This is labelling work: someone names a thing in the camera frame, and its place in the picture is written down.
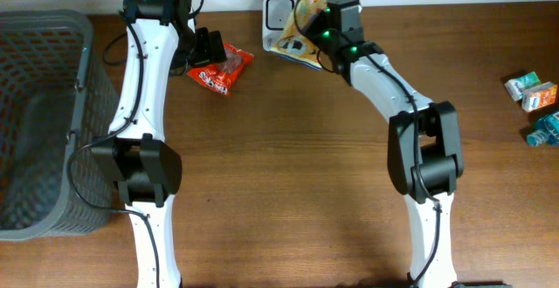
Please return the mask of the red snack bag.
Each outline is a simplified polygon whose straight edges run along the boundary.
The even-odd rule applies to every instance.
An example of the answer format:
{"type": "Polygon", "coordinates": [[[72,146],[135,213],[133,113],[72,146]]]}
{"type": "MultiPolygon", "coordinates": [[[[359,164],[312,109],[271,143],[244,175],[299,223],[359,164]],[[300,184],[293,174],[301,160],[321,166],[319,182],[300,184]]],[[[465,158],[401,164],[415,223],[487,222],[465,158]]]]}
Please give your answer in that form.
{"type": "Polygon", "coordinates": [[[224,62],[191,68],[187,75],[199,85],[229,97],[232,86],[254,56],[229,44],[224,44],[224,52],[224,62]]]}

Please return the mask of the yellow snack bag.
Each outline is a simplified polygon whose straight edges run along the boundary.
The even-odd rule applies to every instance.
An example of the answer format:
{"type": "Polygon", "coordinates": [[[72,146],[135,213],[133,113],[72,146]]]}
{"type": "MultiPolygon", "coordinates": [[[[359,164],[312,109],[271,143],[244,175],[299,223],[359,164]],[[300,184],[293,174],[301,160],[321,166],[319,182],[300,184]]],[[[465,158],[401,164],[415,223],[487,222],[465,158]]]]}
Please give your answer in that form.
{"type": "Polygon", "coordinates": [[[295,0],[283,31],[272,41],[271,52],[311,69],[322,69],[319,48],[301,32],[314,17],[327,8],[327,0],[295,0]]]}

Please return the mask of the green tissue pack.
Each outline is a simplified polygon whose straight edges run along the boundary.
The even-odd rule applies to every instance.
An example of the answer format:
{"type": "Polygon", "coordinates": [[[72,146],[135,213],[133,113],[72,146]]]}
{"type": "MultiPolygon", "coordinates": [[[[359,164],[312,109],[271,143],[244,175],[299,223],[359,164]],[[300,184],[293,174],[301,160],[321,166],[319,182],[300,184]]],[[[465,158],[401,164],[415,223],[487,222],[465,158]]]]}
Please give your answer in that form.
{"type": "Polygon", "coordinates": [[[514,101],[523,99],[523,92],[529,88],[538,86],[541,81],[535,72],[529,72],[518,78],[508,80],[504,86],[514,101]]]}

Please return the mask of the orange tissue pack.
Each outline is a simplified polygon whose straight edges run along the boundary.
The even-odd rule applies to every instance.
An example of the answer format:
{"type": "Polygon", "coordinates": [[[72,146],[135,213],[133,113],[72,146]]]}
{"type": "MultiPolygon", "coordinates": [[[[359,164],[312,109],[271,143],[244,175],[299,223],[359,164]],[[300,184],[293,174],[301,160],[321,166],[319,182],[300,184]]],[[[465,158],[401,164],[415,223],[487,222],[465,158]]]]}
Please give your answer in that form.
{"type": "Polygon", "coordinates": [[[552,82],[546,82],[538,86],[525,90],[522,94],[521,108],[525,112],[533,112],[535,110],[553,105],[557,99],[558,85],[552,82]]]}

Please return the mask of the teal mouthwash bottle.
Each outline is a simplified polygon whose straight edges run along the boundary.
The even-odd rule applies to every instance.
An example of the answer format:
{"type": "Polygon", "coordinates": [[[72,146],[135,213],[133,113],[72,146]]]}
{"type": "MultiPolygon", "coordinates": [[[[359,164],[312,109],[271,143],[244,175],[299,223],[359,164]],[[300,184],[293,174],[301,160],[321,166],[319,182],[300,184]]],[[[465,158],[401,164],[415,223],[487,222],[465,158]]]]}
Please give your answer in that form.
{"type": "Polygon", "coordinates": [[[542,144],[549,144],[552,147],[557,147],[558,112],[540,118],[535,123],[535,130],[527,136],[526,141],[531,147],[538,147],[542,144]]]}

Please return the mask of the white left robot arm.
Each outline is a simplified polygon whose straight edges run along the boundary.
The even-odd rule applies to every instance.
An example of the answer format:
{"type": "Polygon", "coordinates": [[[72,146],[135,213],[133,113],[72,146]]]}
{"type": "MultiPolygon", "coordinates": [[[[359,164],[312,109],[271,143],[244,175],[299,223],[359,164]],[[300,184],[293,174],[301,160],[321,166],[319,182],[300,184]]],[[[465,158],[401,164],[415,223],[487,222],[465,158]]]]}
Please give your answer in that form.
{"type": "Polygon", "coordinates": [[[123,0],[128,56],[121,96],[107,135],[90,151],[132,224],[140,287],[183,284],[172,212],[183,175],[165,142],[164,106],[171,71],[224,62],[219,31],[196,26],[192,0],[123,0]]]}

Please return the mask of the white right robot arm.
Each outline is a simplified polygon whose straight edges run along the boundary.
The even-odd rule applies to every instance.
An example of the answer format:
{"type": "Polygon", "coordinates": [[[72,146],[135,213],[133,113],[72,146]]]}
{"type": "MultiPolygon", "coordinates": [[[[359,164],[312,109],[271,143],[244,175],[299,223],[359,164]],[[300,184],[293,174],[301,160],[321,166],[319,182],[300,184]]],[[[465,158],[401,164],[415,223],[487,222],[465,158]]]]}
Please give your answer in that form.
{"type": "Polygon", "coordinates": [[[450,217],[464,172],[455,107],[419,93],[383,49],[365,39],[360,0],[327,0],[325,8],[295,27],[389,125],[387,167],[411,227],[409,286],[454,286],[450,217]]]}

